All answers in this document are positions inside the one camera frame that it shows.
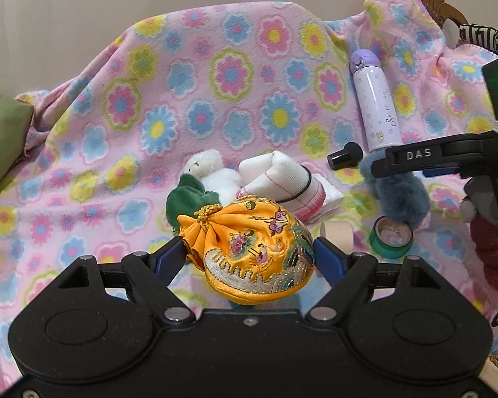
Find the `silver bolt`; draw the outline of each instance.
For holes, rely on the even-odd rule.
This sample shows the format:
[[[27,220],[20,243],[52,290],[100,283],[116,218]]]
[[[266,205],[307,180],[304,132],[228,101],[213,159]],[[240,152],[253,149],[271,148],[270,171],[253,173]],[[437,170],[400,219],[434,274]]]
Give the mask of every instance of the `silver bolt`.
[[[22,398],[40,398],[40,396],[35,391],[27,390],[22,393]]]
[[[247,317],[244,319],[244,324],[246,326],[254,326],[258,323],[258,318],[257,317]]]
[[[321,321],[332,320],[337,314],[336,310],[330,307],[315,307],[310,310],[310,315],[314,319]]]
[[[190,310],[184,307],[167,308],[164,317],[171,321],[184,321],[190,317]]]

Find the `beige tape roll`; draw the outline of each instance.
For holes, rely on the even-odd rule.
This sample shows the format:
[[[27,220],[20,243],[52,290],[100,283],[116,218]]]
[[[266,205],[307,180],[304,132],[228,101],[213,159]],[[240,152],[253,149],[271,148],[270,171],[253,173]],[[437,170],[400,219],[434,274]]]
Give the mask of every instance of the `beige tape roll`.
[[[335,220],[321,223],[319,236],[324,236],[345,254],[351,254],[354,249],[352,225],[348,221]]]

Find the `water bottle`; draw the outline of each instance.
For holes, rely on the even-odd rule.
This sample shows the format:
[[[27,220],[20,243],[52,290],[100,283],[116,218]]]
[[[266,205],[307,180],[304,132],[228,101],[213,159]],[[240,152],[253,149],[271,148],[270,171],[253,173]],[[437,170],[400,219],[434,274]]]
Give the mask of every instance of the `water bottle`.
[[[368,49],[360,49],[351,55],[350,69],[369,152],[402,145],[393,98],[381,67],[378,57]]]

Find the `fleece blanket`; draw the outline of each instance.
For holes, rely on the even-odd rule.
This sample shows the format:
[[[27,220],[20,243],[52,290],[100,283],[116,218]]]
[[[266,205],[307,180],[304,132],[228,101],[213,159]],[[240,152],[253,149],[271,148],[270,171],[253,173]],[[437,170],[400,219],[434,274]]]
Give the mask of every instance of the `fleece blanket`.
[[[345,194],[334,218],[354,225],[356,251],[372,252],[368,234],[381,215],[375,198],[356,169],[332,172],[326,164],[346,142],[366,146],[348,70],[354,50],[369,48],[382,61],[405,143],[491,129],[480,68],[493,54],[447,48],[420,0],[366,0],[364,8],[333,22],[287,2],[155,16],[69,82],[18,97],[35,106],[36,117],[28,159],[0,184],[0,389],[19,376],[7,345],[12,319],[78,256],[118,262],[161,247],[171,237],[166,195],[201,150],[218,149],[234,168],[281,150],[323,174]],[[463,181],[424,183],[432,213],[410,254],[490,318],[498,292],[487,286],[468,227],[457,219]],[[192,265],[171,288],[197,314],[229,308]],[[315,274],[273,306],[306,311],[327,290]]]

